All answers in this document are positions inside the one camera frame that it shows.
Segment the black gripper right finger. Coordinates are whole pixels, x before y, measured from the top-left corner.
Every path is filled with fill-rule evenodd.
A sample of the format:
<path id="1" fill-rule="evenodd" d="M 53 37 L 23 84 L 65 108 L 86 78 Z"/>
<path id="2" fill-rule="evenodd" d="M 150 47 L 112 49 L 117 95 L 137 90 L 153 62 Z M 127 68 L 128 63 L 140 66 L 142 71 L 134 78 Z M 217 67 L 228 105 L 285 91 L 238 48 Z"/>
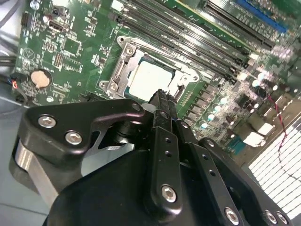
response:
<path id="1" fill-rule="evenodd" d="M 177 118 L 168 96 L 180 145 L 183 209 L 174 226 L 290 226 L 292 221 L 212 139 L 196 140 Z"/>

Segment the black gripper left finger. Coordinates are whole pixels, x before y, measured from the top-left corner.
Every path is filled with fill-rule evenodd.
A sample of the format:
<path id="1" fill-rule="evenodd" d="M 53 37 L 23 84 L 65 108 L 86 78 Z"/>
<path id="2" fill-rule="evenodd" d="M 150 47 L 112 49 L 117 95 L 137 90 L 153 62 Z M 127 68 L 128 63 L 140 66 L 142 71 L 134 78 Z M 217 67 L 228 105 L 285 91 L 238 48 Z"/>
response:
<path id="1" fill-rule="evenodd" d="M 128 141 L 134 145 L 132 151 L 150 150 L 156 127 L 172 132 L 168 96 L 157 91 L 150 100 L 152 112 L 130 99 L 30 108 L 21 118 L 16 164 L 51 209 L 64 189 L 85 177 L 81 167 L 96 132 L 103 146 Z"/>

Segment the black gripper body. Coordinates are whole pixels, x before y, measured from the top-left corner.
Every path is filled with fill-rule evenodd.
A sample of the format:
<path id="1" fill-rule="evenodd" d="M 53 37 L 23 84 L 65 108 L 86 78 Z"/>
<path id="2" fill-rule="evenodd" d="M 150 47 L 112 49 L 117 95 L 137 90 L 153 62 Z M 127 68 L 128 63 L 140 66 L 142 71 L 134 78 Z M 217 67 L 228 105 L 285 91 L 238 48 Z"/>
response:
<path id="1" fill-rule="evenodd" d="M 68 186 L 47 226 L 172 226 L 183 209 L 175 131 L 153 130 L 150 150 L 131 151 Z"/>

